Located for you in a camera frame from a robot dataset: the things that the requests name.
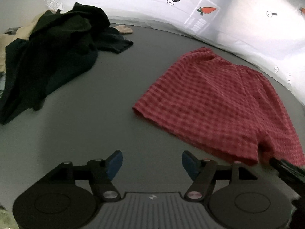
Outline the red checkered shorts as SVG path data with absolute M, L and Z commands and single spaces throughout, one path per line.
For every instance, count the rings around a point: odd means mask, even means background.
M 180 57 L 133 110 L 227 162 L 253 166 L 277 158 L 304 165 L 297 132 L 270 81 L 208 48 Z

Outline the white carrot-print curtain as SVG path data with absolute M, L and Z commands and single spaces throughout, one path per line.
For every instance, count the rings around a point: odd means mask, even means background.
M 46 0 L 102 8 L 110 21 L 188 35 L 256 65 L 304 102 L 304 0 Z

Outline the black garment pile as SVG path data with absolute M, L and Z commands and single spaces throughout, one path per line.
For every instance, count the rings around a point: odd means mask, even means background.
M 1 124 L 27 109 L 40 110 L 49 94 L 89 71 L 100 51 L 119 54 L 131 46 L 101 8 L 75 3 L 64 14 L 46 11 L 29 40 L 6 47 Z

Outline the beige garment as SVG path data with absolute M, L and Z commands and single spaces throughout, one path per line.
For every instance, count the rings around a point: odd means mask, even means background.
M 17 28 L 17 31 L 14 35 L 1 34 L 1 74 L 6 73 L 6 47 L 16 39 L 29 40 L 34 27 L 43 14 L 44 12 L 36 15 L 31 23 L 27 26 Z

